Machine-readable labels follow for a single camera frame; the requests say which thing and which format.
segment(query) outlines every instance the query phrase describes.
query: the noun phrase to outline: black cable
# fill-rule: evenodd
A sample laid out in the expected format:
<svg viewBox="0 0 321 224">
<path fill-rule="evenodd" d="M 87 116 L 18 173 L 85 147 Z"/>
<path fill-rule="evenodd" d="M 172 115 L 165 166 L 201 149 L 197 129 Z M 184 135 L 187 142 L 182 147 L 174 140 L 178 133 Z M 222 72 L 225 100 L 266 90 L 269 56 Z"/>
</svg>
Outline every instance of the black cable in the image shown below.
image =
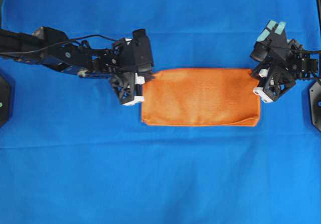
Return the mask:
<svg viewBox="0 0 321 224">
<path fill-rule="evenodd" d="M 299 49 L 291 49 L 291 48 L 285 48 L 285 47 L 269 47 L 269 48 L 276 48 L 276 49 L 281 49 L 281 50 L 284 50 L 284 51 L 291 51 L 291 52 L 295 52 L 295 53 L 308 53 L 308 54 L 311 54 L 311 55 L 314 55 L 314 54 L 321 54 L 321 50 L 317 50 L 317 51 L 308 51 L 308 50 L 299 50 Z"/>
<path fill-rule="evenodd" d="M 41 52 L 41 51 L 47 50 L 48 48 L 51 48 L 51 47 L 60 46 L 60 45 L 66 45 L 68 43 L 73 43 L 73 42 L 76 42 L 78 40 L 83 40 L 83 39 L 87 39 L 87 38 L 91 38 L 91 37 L 101 37 L 101 38 L 106 39 L 108 41 L 119 42 L 119 43 L 128 43 L 128 42 L 136 41 L 136 40 L 119 41 L 119 40 L 115 40 L 115 39 L 112 39 L 112 38 L 109 38 L 109 37 L 105 37 L 105 36 L 100 35 L 100 34 L 94 34 L 94 35 L 89 35 L 89 36 L 85 36 L 85 37 L 78 37 L 78 38 L 70 39 L 70 40 L 67 40 L 67 41 L 57 42 L 57 43 L 54 43 L 54 44 L 49 45 L 47 47 L 43 47 L 43 48 L 40 48 L 40 49 L 37 49 L 37 50 L 33 50 L 33 51 L 28 51 L 28 52 L 0 52 L 0 55 L 7 55 L 7 54 L 20 54 L 20 55 L 33 54 L 33 53 L 37 53 L 37 52 Z"/>
</svg>

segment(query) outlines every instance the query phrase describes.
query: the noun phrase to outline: orange fabric bag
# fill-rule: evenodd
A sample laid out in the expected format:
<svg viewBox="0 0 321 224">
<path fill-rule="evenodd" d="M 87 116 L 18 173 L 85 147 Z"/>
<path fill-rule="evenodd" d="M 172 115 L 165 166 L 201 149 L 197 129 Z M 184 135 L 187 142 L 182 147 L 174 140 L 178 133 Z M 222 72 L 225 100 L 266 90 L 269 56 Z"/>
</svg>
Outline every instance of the orange fabric bag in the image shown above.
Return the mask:
<svg viewBox="0 0 321 224">
<path fill-rule="evenodd" d="M 256 126 L 260 99 L 250 69 L 186 68 L 143 85 L 142 121 L 155 126 Z"/>
</svg>

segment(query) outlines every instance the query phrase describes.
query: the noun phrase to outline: black mounting plate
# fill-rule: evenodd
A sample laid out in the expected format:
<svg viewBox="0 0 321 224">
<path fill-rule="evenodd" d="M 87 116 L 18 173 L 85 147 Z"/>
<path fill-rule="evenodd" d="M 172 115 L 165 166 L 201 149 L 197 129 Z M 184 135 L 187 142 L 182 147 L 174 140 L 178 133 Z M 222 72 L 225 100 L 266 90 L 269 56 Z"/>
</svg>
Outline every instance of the black mounting plate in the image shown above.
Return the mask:
<svg viewBox="0 0 321 224">
<path fill-rule="evenodd" d="M 9 120 L 11 88 L 0 75 L 0 127 Z"/>
<path fill-rule="evenodd" d="M 312 123 L 321 131 L 321 85 L 316 82 L 310 88 L 309 93 Z"/>
</svg>

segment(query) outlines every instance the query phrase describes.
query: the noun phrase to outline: blue tablecloth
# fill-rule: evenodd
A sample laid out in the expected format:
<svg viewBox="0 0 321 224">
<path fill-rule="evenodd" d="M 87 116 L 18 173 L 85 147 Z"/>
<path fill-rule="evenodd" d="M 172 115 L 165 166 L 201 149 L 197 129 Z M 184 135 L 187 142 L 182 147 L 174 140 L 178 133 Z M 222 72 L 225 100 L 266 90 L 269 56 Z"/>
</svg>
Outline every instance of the blue tablecloth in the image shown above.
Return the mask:
<svg viewBox="0 0 321 224">
<path fill-rule="evenodd" d="M 315 0 L 5 0 L 3 28 L 69 37 L 146 28 L 155 71 L 253 68 L 268 20 L 321 47 Z M 92 39 L 95 48 L 111 43 Z M 109 83 L 0 61 L 0 223 L 321 223 L 321 133 L 298 82 L 257 127 L 149 127 Z"/>
</svg>

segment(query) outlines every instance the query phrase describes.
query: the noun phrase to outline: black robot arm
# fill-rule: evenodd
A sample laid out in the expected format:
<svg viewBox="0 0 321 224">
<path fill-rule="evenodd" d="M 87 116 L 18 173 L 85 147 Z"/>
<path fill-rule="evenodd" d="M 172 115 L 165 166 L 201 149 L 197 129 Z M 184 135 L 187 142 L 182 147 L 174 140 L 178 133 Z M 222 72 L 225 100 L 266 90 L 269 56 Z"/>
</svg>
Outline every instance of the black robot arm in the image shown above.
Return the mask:
<svg viewBox="0 0 321 224">
<path fill-rule="evenodd" d="M 40 27 L 32 35 L 0 30 L 0 56 L 82 78 L 109 79 L 120 103 L 134 105 L 144 101 L 141 85 L 153 79 L 153 58 L 145 30 L 132 35 L 117 41 L 97 34 L 69 39 L 49 27 Z M 92 49 L 84 40 L 90 37 L 114 43 L 111 49 Z"/>
</svg>

